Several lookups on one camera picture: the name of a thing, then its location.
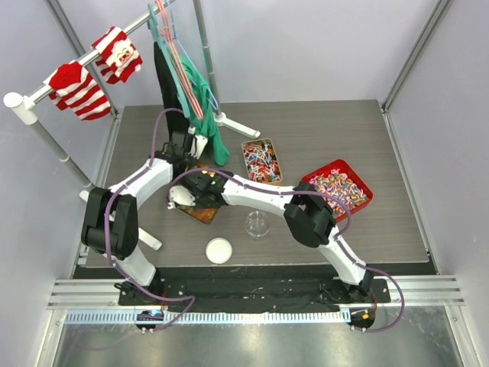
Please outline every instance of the black cloth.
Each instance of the black cloth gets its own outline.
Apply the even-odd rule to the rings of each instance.
[[[171,76],[170,68],[156,42],[154,42],[154,66],[158,75],[164,108],[168,109],[173,107],[175,109],[182,109],[182,105],[180,105],[176,97],[176,86]],[[189,128],[189,120],[180,112],[168,112],[167,124],[170,137],[174,131],[186,132]]]

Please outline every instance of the red and white striped sock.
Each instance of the red and white striped sock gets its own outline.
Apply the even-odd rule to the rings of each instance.
[[[134,71],[141,69],[143,59],[121,28],[111,27],[92,46],[100,53],[95,64],[107,83],[125,83]]]
[[[104,92],[78,61],[61,65],[43,83],[54,89],[49,97],[60,110],[70,107],[82,120],[95,120],[110,113]]]

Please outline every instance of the white round cap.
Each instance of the white round cap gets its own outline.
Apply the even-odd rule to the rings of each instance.
[[[206,247],[206,256],[214,264],[224,264],[231,258],[232,246],[227,239],[213,239]]]

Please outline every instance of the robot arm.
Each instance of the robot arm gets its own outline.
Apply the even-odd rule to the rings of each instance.
[[[157,269],[147,261],[138,247],[138,208],[159,188],[174,180],[188,167],[194,167],[205,144],[204,137],[199,138],[190,133],[173,133],[171,141],[165,145],[166,148],[155,154],[153,164],[150,164],[150,159],[121,183],[109,189],[96,187],[89,193],[82,242],[105,255],[105,208],[111,195],[121,186],[125,186],[112,207],[112,261],[153,294],[161,294],[163,285]],[[301,182],[297,187],[272,187],[232,173],[227,174],[232,177],[231,180],[212,171],[189,173],[179,181],[182,186],[172,187],[170,190],[169,207],[175,207],[174,203],[196,208],[242,205],[282,216],[295,240],[317,248],[329,260],[350,295],[368,294],[372,273],[357,266],[365,263],[341,236],[335,239],[338,227],[332,216],[332,209],[324,199],[300,193],[314,191],[308,183]],[[128,184],[136,176],[141,177]]]
[[[352,290],[367,295],[373,275],[356,265],[365,265],[365,262],[351,250],[342,236],[335,239],[339,228],[330,206],[318,196],[292,194],[294,191],[314,191],[311,185],[301,182],[297,187],[273,187],[227,174],[233,180],[211,171],[189,174],[180,180],[182,186],[170,189],[170,201],[194,205],[197,208],[249,206],[282,216],[295,240],[305,246],[317,248],[345,284]]]

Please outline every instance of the green cloth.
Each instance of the green cloth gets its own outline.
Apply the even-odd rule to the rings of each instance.
[[[212,105],[209,102],[209,98],[211,98],[211,89],[207,83],[207,80],[204,79],[202,74],[193,67],[192,63],[190,63],[185,56],[180,55],[180,59],[182,60],[182,65],[185,68],[186,75],[189,77],[193,92],[200,102],[204,115],[202,121],[199,121],[195,112],[190,109],[190,118],[196,126],[197,134],[204,135],[209,138],[209,140],[212,139],[214,147],[214,161],[222,166],[228,161],[229,151],[222,142],[219,127],[215,124]]]

